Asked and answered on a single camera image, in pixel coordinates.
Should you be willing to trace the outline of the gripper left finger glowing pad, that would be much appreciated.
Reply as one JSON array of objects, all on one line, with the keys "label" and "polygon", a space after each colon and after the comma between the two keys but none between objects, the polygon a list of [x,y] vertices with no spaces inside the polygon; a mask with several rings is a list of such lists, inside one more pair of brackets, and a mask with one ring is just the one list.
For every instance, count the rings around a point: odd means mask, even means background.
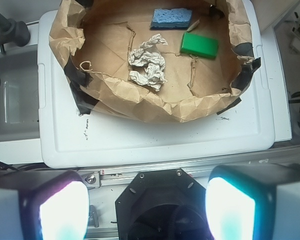
[{"label": "gripper left finger glowing pad", "polygon": [[0,240],[82,240],[89,206],[73,170],[0,171]]}]

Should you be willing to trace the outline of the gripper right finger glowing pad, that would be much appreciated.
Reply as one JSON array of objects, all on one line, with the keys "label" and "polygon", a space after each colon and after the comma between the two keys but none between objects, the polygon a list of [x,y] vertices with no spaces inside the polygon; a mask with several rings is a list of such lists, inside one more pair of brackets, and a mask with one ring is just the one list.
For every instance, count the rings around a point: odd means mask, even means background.
[{"label": "gripper right finger glowing pad", "polygon": [[300,164],[218,165],[205,211],[216,240],[300,240]]}]

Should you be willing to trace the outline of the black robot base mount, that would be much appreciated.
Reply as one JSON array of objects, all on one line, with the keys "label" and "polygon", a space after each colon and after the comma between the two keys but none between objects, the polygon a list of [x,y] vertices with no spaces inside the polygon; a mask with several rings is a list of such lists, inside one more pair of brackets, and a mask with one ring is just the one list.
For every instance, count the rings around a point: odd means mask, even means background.
[{"label": "black robot base mount", "polygon": [[115,201],[120,240],[212,240],[206,188],[183,169],[138,173]]}]

